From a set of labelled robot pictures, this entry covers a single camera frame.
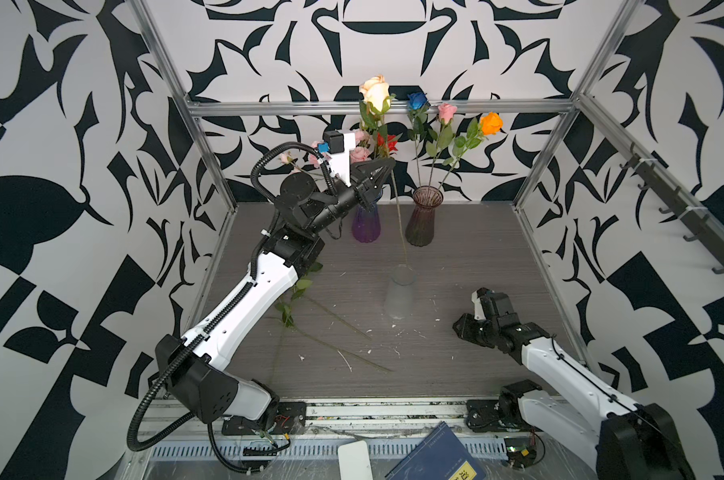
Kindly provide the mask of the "large red rose stem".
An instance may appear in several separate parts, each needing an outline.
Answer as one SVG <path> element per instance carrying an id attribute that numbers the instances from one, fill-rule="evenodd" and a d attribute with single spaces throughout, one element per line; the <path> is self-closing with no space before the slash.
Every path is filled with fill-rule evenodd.
<path id="1" fill-rule="evenodd" d="M 378 133 L 376 140 L 376 153 L 382 157 L 391 156 L 398 151 L 398 140 L 398 135 L 387 134 L 386 136 L 383 136 Z"/>

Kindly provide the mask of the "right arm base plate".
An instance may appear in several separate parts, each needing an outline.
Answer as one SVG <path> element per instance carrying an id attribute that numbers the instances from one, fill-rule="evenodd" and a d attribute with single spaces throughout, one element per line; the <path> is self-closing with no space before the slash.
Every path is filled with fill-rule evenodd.
<path id="1" fill-rule="evenodd" d="M 468 400 L 465 424 L 474 433 L 530 431 L 519 402 L 525 394 L 541 389 L 539 384 L 526 379 L 504 386 L 496 400 Z"/>

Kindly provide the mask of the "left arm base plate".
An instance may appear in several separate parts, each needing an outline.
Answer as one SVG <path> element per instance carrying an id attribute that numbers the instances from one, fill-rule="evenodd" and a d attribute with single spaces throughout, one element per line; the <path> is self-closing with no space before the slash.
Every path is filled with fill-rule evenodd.
<path id="1" fill-rule="evenodd" d="M 258 420 L 241 416 L 225 416 L 221 433 L 224 436 L 292 434 L 304 427 L 308 404 L 303 401 L 273 403 Z"/>

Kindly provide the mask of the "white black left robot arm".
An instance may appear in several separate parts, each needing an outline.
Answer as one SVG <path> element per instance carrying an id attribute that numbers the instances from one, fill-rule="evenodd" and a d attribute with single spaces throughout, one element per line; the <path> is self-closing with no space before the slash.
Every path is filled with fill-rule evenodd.
<path id="1" fill-rule="evenodd" d="M 321 232 L 377 200 L 395 164 L 392 158 L 354 163 L 349 181 L 332 178 L 326 190 L 304 172 L 283 180 L 274 203 L 278 218 L 263 233 L 243 280 L 196 326 L 156 347 L 161 385 L 193 417 L 204 424 L 225 415 L 271 422 L 277 395 L 228 373 L 228 365 L 258 321 L 314 265 L 325 245 Z"/>

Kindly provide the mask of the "dark maroon glass vase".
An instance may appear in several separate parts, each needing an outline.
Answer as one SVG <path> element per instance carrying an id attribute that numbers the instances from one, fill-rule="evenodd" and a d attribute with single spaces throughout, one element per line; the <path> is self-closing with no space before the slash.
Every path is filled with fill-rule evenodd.
<path id="1" fill-rule="evenodd" d="M 413 246 L 429 245 L 435 235 L 436 209 L 443 203 L 441 190 L 432 186 L 421 186 L 413 193 L 414 210 L 405 230 L 406 240 Z"/>

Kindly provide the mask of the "pink peony flower stem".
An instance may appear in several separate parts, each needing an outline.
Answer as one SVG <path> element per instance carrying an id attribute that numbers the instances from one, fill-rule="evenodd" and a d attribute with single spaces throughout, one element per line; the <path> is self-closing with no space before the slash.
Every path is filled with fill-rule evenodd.
<path id="1" fill-rule="evenodd" d="M 355 148 L 350 152 L 350 161 L 352 164 L 365 162 L 373 155 L 374 147 L 370 134 L 365 130 L 355 130 Z"/>

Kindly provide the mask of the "blue rose stem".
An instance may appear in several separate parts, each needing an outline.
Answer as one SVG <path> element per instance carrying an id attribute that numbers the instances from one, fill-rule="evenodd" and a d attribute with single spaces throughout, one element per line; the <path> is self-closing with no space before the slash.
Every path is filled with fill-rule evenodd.
<path id="1" fill-rule="evenodd" d="M 414 145 L 414 161 L 419 185 L 422 184 L 420 157 L 425 144 L 429 140 L 427 125 L 429 109 L 430 103 L 425 93 L 416 92 L 408 95 L 407 116 L 411 123 L 408 135 Z"/>

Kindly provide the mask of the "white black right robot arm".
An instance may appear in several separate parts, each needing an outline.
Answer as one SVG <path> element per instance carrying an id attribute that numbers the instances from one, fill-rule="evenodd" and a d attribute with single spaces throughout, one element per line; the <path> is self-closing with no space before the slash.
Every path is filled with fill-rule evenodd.
<path id="1" fill-rule="evenodd" d="M 539 325 L 521 322 L 509 296 L 480 288 L 474 310 L 453 325 L 474 345 L 497 349 L 560 395 L 522 380 L 505 386 L 494 408 L 472 405 L 466 424 L 475 433 L 501 426 L 541 430 L 586 463 L 600 479 L 691 479 L 675 423 L 657 404 L 641 404 L 581 365 Z"/>

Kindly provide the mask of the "orange pink blue rosebud stem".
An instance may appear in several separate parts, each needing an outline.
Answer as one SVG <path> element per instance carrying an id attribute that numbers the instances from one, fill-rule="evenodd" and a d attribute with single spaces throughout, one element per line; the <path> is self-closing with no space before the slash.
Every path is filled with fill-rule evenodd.
<path id="1" fill-rule="evenodd" d="M 443 187 L 448 176 L 458 168 L 466 153 L 478 148 L 488 136 L 496 135 L 503 127 L 503 119 L 495 112 L 472 119 L 467 131 L 455 136 L 450 144 L 450 157 L 446 161 L 449 169 L 439 182 L 438 188 L 441 189 Z"/>

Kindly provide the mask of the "purple ribbed glass vase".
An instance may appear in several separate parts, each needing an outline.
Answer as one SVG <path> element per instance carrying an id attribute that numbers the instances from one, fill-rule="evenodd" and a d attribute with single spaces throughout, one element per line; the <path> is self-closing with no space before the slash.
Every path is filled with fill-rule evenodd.
<path id="1" fill-rule="evenodd" d="M 374 203 L 369 209 L 358 206 L 353 224 L 352 234 L 360 243 L 375 242 L 381 235 L 379 207 Z"/>

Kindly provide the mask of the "clear glass vase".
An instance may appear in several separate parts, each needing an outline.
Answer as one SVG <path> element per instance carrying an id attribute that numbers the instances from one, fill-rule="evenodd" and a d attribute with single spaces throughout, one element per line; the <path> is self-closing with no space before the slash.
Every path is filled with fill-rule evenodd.
<path id="1" fill-rule="evenodd" d="M 408 265 L 396 266 L 389 277 L 384 312 L 395 320 L 413 313 L 416 292 L 416 272 Z"/>

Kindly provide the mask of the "white and peach rosebud stem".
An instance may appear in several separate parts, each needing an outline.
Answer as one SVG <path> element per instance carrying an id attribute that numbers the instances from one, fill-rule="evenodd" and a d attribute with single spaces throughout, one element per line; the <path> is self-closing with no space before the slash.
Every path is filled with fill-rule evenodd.
<path id="1" fill-rule="evenodd" d="M 360 113 L 362 128 L 370 134 L 373 152 L 379 158 L 391 158 L 390 139 L 386 114 L 391 108 L 393 96 L 390 85 L 383 75 L 376 75 L 359 86 L 362 95 Z"/>

